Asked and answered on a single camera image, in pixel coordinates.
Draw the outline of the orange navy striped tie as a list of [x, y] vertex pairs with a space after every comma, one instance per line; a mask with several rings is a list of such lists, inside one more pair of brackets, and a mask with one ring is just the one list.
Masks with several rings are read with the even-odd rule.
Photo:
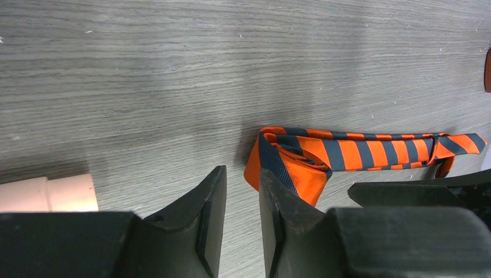
[[436, 178], [445, 178], [457, 156], [479, 155], [485, 147], [475, 133], [371, 134], [269, 126], [258, 133], [244, 178], [258, 190], [259, 172], [267, 169], [314, 206], [334, 172], [437, 165]]

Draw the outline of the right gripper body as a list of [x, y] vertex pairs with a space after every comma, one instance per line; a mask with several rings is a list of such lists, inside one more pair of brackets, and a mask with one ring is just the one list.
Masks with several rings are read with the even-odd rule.
[[472, 211], [490, 227], [490, 170], [406, 182], [356, 182], [347, 191], [360, 206], [450, 206]]

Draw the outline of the wooden cylinder peg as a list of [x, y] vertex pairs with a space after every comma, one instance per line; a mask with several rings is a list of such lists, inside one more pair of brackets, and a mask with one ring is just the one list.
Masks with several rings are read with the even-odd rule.
[[90, 174], [38, 177], [1, 185], [1, 213], [91, 212], [98, 203]]

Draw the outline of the brown wooden metronome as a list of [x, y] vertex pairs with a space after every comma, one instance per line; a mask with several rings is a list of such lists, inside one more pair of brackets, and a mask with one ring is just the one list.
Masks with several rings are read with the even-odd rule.
[[485, 66], [483, 70], [483, 86], [485, 92], [491, 93], [491, 48], [486, 53]]

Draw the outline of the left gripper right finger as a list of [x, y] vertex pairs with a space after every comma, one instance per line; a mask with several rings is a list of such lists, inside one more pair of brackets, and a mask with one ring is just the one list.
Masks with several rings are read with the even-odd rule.
[[450, 206], [316, 209], [268, 170], [259, 202], [267, 277], [489, 277], [490, 227]]

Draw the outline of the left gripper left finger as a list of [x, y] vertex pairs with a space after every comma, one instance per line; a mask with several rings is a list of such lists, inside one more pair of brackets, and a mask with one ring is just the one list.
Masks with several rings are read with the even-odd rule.
[[129, 211], [1, 214], [2, 277], [217, 277], [226, 167], [140, 218]]

